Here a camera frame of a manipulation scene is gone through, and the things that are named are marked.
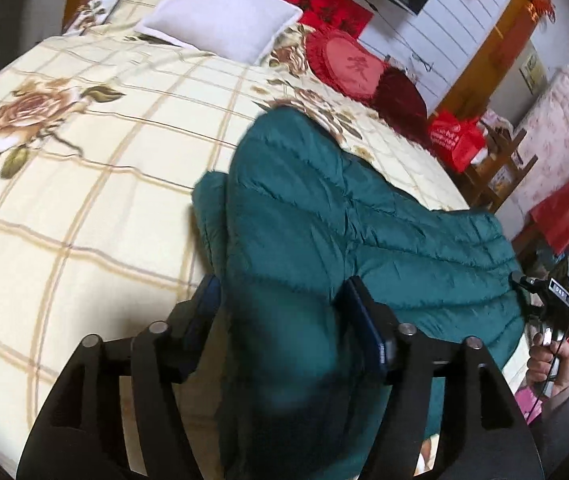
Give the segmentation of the person's right hand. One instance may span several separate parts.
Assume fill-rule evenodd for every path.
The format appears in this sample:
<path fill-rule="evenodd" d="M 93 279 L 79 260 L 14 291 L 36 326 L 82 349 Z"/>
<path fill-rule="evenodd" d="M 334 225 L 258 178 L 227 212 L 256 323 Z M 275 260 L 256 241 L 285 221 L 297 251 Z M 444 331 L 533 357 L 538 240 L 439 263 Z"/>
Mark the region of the person's right hand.
<path fill-rule="evenodd" d="M 569 390 L 569 343 L 545 344 L 542 333 L 536 334 L 529 349 L 526 380 L 531 387 L 538 386 L 546 399 Z"/>

